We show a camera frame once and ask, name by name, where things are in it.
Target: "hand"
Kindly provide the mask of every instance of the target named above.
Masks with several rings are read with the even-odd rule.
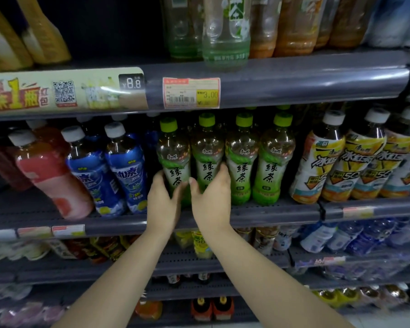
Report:
[[[224,162],[203,194],[199,184],[190,177],[191,206],[193,216],[202,233],[219,231],[230,227],[231,177]]]
[[[180,200],[187,185],[187,182],[179,184],[170,199],[164,185],[164,172],[160,170],[155,174],[147,196],[146,231],[170,237],[179,220]]]

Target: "green bottle cap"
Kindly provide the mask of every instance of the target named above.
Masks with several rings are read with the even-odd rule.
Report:
[[[177,130],[177,122],[174,117],[165,117],[159,121],[162,132],[173,132]]]
[[[203,127],[213,126],[215,124],[215,116],[213,113],[203,113],[199,115],[199,125]]]
[[[282,126],[282,127],[288,127],[292,124],[293,120],[293,115],[286,113],[286,112],[280,112],[276,113],[275,118],[273,119],[273,124],[276,126]]]
[[[253,120],[254,120],[254,117],[252,116],[251,113],[240,113],[240,114],[237,114],[237,117],[235,118],[235,124],[243,128],[249,128],[252,126]]]
[[[279,110],[289,110],[290,105],[289,104],[281,104],[279,106],[276,106]]]

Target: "qr code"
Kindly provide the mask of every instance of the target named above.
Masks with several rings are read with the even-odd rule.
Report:
[[[76,92],[72,80],[53,82],[57,107],[77,107]]]

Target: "left hand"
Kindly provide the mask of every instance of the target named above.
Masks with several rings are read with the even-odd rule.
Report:
[[[179,220],[180,200],[187,185],[187,182],[179,184],[170,199],[164,185],[164,172],[160,170],[155,174],[147,196],[146,231],[170,237]]]

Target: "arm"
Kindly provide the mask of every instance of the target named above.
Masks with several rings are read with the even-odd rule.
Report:
[[[180,184],[170,199],[163,172],[159,171],[153,177],[148,195],[146,231],[77,299],[53,328],[127,326],[179,219],[185,186]]]
[[[190,178],[193,215],[237,291],[266,328],[353,328],[335,310],[244,241],[230,226],[228,168],[203,194]]]

